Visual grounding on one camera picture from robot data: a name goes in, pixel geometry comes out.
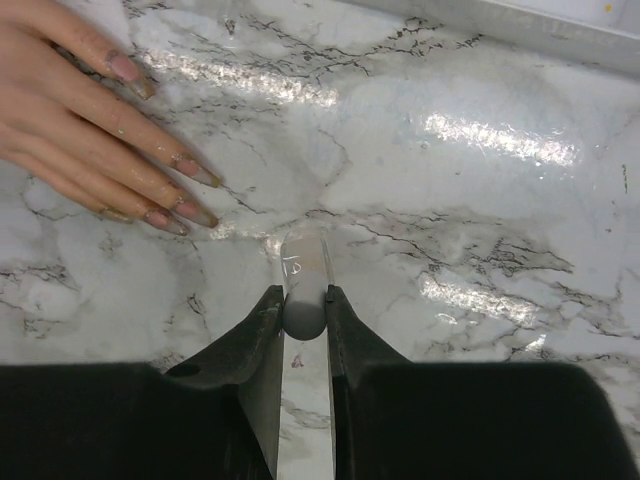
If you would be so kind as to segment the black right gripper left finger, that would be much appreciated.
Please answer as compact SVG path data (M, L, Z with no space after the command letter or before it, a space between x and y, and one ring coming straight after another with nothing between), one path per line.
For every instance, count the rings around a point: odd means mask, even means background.
M273 479L283 290L197 354L1 370L5 479Z

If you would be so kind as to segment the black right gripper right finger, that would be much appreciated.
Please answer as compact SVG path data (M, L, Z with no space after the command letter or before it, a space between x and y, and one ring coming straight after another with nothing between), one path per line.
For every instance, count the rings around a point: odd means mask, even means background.
M597 382L560 362L426 362L326 297L338 479L635 479Z

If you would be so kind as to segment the clear polish bottle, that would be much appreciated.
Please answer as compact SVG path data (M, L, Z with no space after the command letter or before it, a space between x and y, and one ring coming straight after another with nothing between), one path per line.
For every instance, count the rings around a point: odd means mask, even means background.
M294 302L322 306L332 278L325 232L318 227L290 231L280 258L287 295Z

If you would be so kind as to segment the white polish cap with brush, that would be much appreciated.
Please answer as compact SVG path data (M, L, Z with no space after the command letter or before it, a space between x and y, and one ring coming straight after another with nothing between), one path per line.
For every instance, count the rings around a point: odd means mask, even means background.
M309 341L326 328L324 305L288 299L284 305L282 327L295 340Z

